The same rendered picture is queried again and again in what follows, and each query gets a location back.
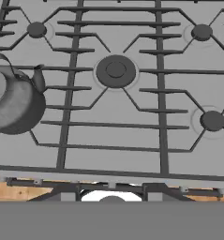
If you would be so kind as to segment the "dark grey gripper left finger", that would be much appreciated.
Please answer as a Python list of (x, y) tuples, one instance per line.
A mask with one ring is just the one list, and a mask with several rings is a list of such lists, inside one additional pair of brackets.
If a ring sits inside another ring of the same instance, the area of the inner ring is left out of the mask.
[(79, 202), (81, 200), (80, 187), (76, 184), (58, 185), (51, 192), (41, 194), (30, 202), (58, 201), (58, 202)]

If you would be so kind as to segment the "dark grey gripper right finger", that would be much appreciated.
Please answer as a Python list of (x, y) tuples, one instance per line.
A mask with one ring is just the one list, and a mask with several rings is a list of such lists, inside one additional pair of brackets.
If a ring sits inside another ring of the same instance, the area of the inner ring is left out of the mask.
[(144, 183), (142, 185), (142, 199), (145, 202), (182, 201), (192, 202), (178, 190), (170, 189), (166, 184)]

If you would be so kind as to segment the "grey metal kettle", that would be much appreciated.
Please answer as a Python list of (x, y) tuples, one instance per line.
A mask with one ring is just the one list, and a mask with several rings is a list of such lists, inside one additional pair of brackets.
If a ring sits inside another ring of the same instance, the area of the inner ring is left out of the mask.
[(0, 133), (22, 134), (41, 120), (46, 108), (42, 69), (43, 65), (35, 66), (30, 78), (0, 53)]

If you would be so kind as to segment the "white round object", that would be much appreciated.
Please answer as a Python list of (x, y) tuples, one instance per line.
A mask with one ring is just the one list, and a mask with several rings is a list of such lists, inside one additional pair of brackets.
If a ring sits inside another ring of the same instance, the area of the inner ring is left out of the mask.
[(142, 200), (141, 197), (131, 192), (95, 190), (85, 194), (82, 197), (82, 201), (83, 202), (99, 202), (101, 199), (110, 197), (110, 196), (118, 197), (124, 200), (125, 202), (140, 202)]

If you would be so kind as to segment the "grey hob with black grates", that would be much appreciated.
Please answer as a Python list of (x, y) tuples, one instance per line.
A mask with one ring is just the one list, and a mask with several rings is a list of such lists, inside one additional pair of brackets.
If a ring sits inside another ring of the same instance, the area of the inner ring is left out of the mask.
[(0, 176), (224, 188), (224, 0), (0, 0), (0, 53), (46, 84)]

